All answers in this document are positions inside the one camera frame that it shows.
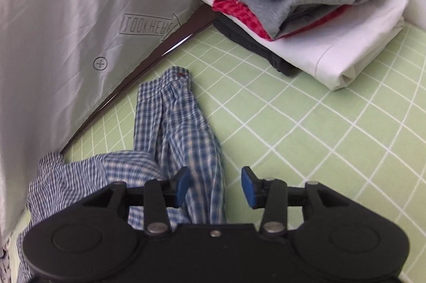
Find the blue plaid shirt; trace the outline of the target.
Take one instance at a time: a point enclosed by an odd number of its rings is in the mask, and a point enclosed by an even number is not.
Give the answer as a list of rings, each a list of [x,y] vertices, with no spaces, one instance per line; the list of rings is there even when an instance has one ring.
[[[170,233],[144,232],[144,185],[188,167]],[[19,282],[203,282],[188,230],[224,222],[219,143],[182,67],[139,87],[134,148],[66,163],[50,153],[27,193],[30,222],[17,238]]]

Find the green grid mat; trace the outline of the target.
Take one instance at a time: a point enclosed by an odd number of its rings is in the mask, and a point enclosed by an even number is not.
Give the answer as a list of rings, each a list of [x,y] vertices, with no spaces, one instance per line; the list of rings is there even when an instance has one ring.
[[[261,222],[240,171],[289,186],[319,181],[388,218],[409,237],[403,282],[425,281],[425,32],[409,24],[346,88],[285,76],[207,28],[145,76],[185,67],[222,146],[231,223]]]

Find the folded black garment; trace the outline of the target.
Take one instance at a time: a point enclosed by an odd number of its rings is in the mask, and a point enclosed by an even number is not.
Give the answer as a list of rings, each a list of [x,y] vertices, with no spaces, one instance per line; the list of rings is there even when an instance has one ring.
[[[217,13],[213,26],[230,41],[267,60],[275,70],[283,75],[287,77],[296,75],[296,67],[261,45],[225,15]]]

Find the dark brown table edge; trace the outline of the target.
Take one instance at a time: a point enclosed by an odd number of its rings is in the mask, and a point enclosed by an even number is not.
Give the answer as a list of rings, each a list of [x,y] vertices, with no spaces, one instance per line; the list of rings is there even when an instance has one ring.
[[[165,56],[176,50],[180,45],[195,37],[208,26],[210,26],[216,14],[206,4],[201,5],[195,10],[188,21],[182,25],[178,30],[172,33],[164,42],[162,42],[153,52],[142,62],[139,63],[134,70],[126,76],[113,91],[89,114],[86,120],[82,123],[80,128],[75,131],[71,139],[61,149],[61,153],[65,153],[71,144],[78,138],[79,135],[91,125],[91,123],[99,117],[101,111],[109,106],[109,104],[122,96],[140,77],[147,74],[147,72],[164,60]]]

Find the white embroidered sheet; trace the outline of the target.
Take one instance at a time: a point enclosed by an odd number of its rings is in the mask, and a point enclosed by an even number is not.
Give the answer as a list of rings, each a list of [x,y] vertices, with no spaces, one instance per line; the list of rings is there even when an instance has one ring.
[[[1,0],[1,242],[39,158],[89,116],[199,0]]]

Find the folded red pink garment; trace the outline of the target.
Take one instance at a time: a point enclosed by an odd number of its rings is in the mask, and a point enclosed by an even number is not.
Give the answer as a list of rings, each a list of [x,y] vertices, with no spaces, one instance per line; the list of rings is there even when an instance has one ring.
[[[313,28],[319,27],[330,20],[333,20],[340,15],[342,15],[346,10],[350,8],[349,5],[342,5],[337,9],[333,10],[324,17],[315,20],[313,23],[305,24],[302,28],[291,31],[288,34],[284,34],[282,37],[290,37],[296,34],[301,34],[302,32],[311,30]],[[212,5],[213,11],[232,16],[237,18],[240,22],[246,25],[252,32],[262,39],[272,42],[275,39],[272,39],[267,31],[263,28],[259,19],[251,12],[248,6],[239,0],[214,0]]]

